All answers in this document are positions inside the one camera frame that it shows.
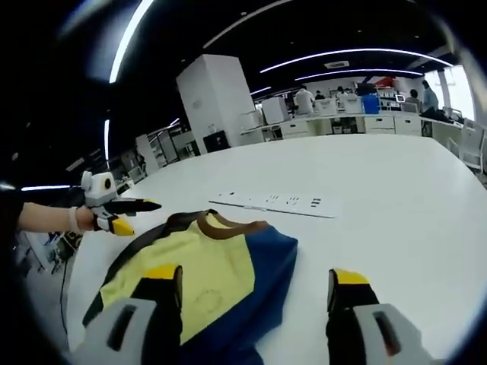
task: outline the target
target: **black ceiling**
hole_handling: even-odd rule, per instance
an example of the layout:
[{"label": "black ceiling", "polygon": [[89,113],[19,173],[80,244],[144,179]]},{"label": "black ceiling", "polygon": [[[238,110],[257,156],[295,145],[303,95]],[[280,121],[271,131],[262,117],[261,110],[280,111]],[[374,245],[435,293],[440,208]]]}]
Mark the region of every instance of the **black ceiling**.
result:
[{"label": "black ceiling", "polygon": [[[62,19],[77,3],[59,1],[50,8],[37,9],[38,16],[31,16],[35,16],[40,28],[31,28],[31,39],[24,40],[32,46],[30,54],[22,56],[33,57],[35,62],[30,64],[29,80],[22,83],[22,90],[30,91],[19,123],[32,122],[34,134],[45,141],[37,141],[37,149],[30,148],[24,156],[26,162],[30,161],[25,175],[39,181],[39,174],[34,173],[38,160],[46,162],[49,158],[54,173],[80,156],[103,149],[106,118],[112,121],[112,155],[130,148],[137,135],[164,127],[177,117],[185,122],[175,79],[204,52],[238,57],[251,90],[267,86],[278,90],[295,86],[297,77],[325,72],[325,62],[347,60],[350,68],[407,69],[417,58],[364,52],[320,57],[259,73],[289,59],[360,47],[429,53],[445,44],[429,15],[408,1],[294,0],[252,17],[203,49],[205,43],[243,14],[273,2],[154,0],[132,38],[119,78],[112,85],[90,77],[87,64],[97,51],[94,46],[99,44],[103,25],[124,10],[133,9],[138,2],[106,2],[106,7],[56,42],[54,30],[59,29]],[[41,11],[51,15],[42,18]],[[452,55],[442,59],[456,61]],[[427,62],[412,71],[437,67],[438,64]],[[48,179],[48,175],[44,174],[43,179]],[[57,180],[65,178],[62,174],[57,176]]]}]

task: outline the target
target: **white table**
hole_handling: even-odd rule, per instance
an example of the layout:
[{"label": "white table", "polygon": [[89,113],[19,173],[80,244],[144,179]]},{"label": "white table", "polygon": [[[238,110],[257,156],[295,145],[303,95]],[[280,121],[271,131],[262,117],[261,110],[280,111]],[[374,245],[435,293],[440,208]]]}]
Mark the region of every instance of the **white table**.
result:
[{"label": "white table", "polygon": [[[213,205],[236,221],[267,220],[299,240],[283,323],[257,345],[267,365],[328,363],[326,295],[332,267],[359,271],[445,358],[462,341],[486,294],[487,191],[430,138],[336,135],[232,148],[172,164],[125,196],[163,208],[130,218],[138,235],[178,211],[210,208],[217,192],[318,192],[336,219]],[[87,233],[68,289],[70,348],[109,265],[132,238]]]}]

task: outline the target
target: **human arm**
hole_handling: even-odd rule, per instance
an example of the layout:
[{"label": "human arm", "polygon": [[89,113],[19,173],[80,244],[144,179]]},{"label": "human arm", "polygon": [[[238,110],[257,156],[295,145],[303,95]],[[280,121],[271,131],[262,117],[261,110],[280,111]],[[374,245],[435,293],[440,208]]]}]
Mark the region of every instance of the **human arm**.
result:
[{"label": "human arm", "polygon": [[[76,221],[81,230],[93,230],[93,213],[88,208],[76,209]],[[65,232],[73,230],[68,208],[53,208],[25,203],[18,218],[18,226],[30,232]]]}]

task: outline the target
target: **curved light strip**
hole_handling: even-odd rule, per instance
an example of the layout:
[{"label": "curved light strip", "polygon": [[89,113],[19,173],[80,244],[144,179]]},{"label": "curved light strip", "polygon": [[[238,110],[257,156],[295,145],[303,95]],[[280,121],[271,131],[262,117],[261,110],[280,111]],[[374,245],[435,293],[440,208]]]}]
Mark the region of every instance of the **curved light strip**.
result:
[{"label": "curved light strip", "polygon": [[51,190],[51,189],[67,189],[71,188],[71,185],[53,185],[53,186],[29,186],[22,188],[23,192],[32,192],[34,190]]},{"label": "curved light strip", "polygon": [[137,29],[138,24],[142,20],[149,7],[152,5],[154,0],[142,0],[138,7],[136,8],[134,15],[130,19],[129,25],[123,33],[122,40],[120,40],[119,48],[116,50],[115,59],[113,60],[112,71],[110,72],[110,83],[114,83],[120,71],[120,66],[122,65],[123,56],[129,46],[130,39],[134,35],[135,29]]},{"label": "curved light strip", "polygon": [[176,123],[178,123],[179,121],[180,121],[180,119],[179,119],[179,118],[176,118],[174,121],[172,121],[172,122],[169,124],[169,126],[168,126],[168,127],[173,127],[173,126],[175,126],[175,125],[176,125]]},{"label": "curved light strip", "polygon": [[264,11],[267,11],[269,9],[275,8],[276,6],[280,6],[282,4],[285,4],[286,2],[292,2],[292,0],[279,0],[278,2],[273,2],[272,4],[269,4],[267,6],[264,6],[263,8],[257,9],[253,13],[250,13],[250,14],[246,15],[245,17],[242,17],[241,19],[239,19],[238,21],[236,21],[235,23],[233,23],[231,26],[226,27],[223,31],[221,31],[220,33],[218,33],[213,38],[211,38],[203,46],[203,48],[210,47],[210,45],[212,45],[214,42],[216,42],[217,40],[219,40],[220,38],[222,38],[226,33],[228,33],[229,31],[231,31],[235,27],[238,27],[239,25],[241,25],[244,21],[248,21],[252,17],[255,17],[256,15],[259,15],[260,13],[263,13]]},{"label": "curved light strip", "polygon": [[402,73],[402,74],[410,74],[410,75],[416,75],[416,76],[423,76],[423,74],[421,74],[419,72],[413,72],[413,71],[390,70],[388,68],[357,68],[355,70],[331,71],[331,72],[325,72],[324,74],[316,74],[316,75],[311,75],[311,76],[304,76],[303,78],[296,78],[295,81],[304,80],[306,78],[317,78],[318,76],[346,74],[346,73],[349,73],[349,72],[394,72],[394,73]]},{"label": "curved light strip", "polygon": [[263,89],[260,89],[260,90],[257,90],[257,91],[254,91],[254,92],[250,93],[250,95],[254,95],[254,94],[260,93],[261,91],[266,91],[266,90],[269,90],[269,89],[271,89],[270,86],[264,87]]},{"label": "curved light strip", "polygon": [[353,52],[391,52],[391,53],[401,53],[403,55],[410,55],[410,56],[416,56],[416,57],[423,57],[425,59],[430,59],[432,61],[439,62],[443,65],[453,67],[451,63],[448,63],[446,61],[443,61],[442,59],[437,59],[432,56],[428,55],[423,55],[422,53],[417,53],[417,52],[410,52],[410,51],[404,51],[402,49],[389,49],[389,48],[356,48],[356,49],[341,49],[339,51],[330,51],[330,52],[323,52],[323,53],[317,53],[316,55],[310,55],[310,56],[305,56],[305,57],[300,57],[299,59],[292,59],[291,61],[279,63],[278,65],[271,66],[269,68],[263,69],[260,73],[263,74],[264,72],[271,71],[274,68],[290,65],[291,63],[299,62],[299,61],[304,61],[305,59],[314,59],[316,57],[321,57],[321,56],[330,56],[330,55],[338,55],[341,53],[353,53]]}]

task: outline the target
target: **white pillar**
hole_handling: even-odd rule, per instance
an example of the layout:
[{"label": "white pillar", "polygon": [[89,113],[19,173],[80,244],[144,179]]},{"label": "white pillar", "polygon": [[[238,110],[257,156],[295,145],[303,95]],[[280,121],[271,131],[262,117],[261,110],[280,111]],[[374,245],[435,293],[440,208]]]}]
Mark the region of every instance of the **white pillar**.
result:
[{"label": "white pillar", "polygon": [[202,154],[203,138],[215,130],[225,131],[231,147],[243,144],[239,117],[255,106],[238,58],[201,55],[178,76],[177,86]]}]

